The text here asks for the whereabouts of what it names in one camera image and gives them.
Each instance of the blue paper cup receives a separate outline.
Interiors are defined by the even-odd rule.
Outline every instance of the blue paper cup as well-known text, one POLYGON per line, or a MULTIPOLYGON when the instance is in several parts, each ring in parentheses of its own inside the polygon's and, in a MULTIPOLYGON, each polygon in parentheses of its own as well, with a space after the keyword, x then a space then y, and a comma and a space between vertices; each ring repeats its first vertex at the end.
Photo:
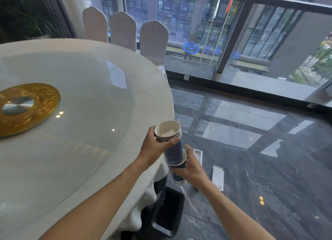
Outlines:
POLYGON ((180 165, 183 161, 182 144, 181 144, 182 131, 180 124, 175 121, 163 122, 155 127, 154 135, 156 137, 156 140, 159 142, 168 141, 173 137, 180 138, 180 141, 177 144, 171 146, 166 151, 164 151, 164 156, 167 164, 171 166, 180 165), (163 134, 171 130, 174 131, 174 134, 172 136, 163 136, 163 134))
MULTIPOLYGON (((175 168, 185 168, 187 165, 187 161, 188 161, 188 155, 187 152, 182 149, 182 157, 183 157, 183 161, 180 165, 178 166, 171 166, 171 167, 175 167, 175 168)), ((172 173, 172 177, 174 179, 174 182, 176 184, 182 184, 185 182, 185 179, 183 179, 180 175, 176 175, 175 173, 172 173)))

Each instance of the person's right arm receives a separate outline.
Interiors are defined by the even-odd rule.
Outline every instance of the person's right arm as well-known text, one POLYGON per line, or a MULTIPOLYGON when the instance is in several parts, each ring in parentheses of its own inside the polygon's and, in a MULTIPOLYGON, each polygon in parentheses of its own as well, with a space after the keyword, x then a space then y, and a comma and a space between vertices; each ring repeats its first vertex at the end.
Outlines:
POLYGON ((172 168, 172 172, 183 177, 208 199, 220 222, 232 240, 272 240, 274 239, 261 225, 244 213, 228 199, 207 177, 203 167, 185 145, 188 153, 188 164, 185 168, 172 168))

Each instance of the gold decorative disc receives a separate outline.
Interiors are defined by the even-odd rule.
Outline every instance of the gold decorative disc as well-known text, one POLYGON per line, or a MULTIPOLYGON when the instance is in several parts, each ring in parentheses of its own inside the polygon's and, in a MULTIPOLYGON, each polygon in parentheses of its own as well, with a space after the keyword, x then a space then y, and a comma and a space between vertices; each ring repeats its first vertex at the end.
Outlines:
POLYGON ((0 91, 0 137, 24 132, 52 115, 59 91, 45 83, 27 83, 0 91))

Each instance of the chair back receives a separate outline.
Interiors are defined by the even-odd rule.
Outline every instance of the chair back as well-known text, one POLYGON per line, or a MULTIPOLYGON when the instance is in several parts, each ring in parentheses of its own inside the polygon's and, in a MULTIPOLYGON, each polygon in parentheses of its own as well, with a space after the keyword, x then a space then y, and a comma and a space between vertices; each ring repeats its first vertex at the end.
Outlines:
POLYGON ((168 29, 157 20, 145 22, 140 31, 140 54, 156 66, 165 64, 168 29))
POLYGON ((85 30, 85 38, 108 43, 107 18, 102 11, 96 7, 85 8, 82 13, 85 30))
POLYGON ((125 12, 116 12, 110 16, 110 42, 136 52, 137 24, 133 17, 125 12))

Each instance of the hand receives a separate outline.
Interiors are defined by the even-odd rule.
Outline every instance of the hand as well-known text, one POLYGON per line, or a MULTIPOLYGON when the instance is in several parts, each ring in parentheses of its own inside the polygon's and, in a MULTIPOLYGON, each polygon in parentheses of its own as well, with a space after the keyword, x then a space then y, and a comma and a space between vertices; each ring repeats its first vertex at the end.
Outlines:
POLYGON ((193 153, 193 149, 185 145, 186 152, 188 154, 188 163, 185 168, 171 168, 171 171, 176 175, 180 175, 186 181, 188 181, 191 185, 195 188, 200 190, 206 181, 209 181, 201 163, 196 158, 195 154, 193 153))
POLYGON ((180 138, 175 137, 166 142, 158 142, 154 138, 154 128, 155 126, 149 128, 143 141, 141 151, 136 159, 142 166, 143 171, 147 170, 153 163, 155 163, 164 151, 180 141, 180 138))

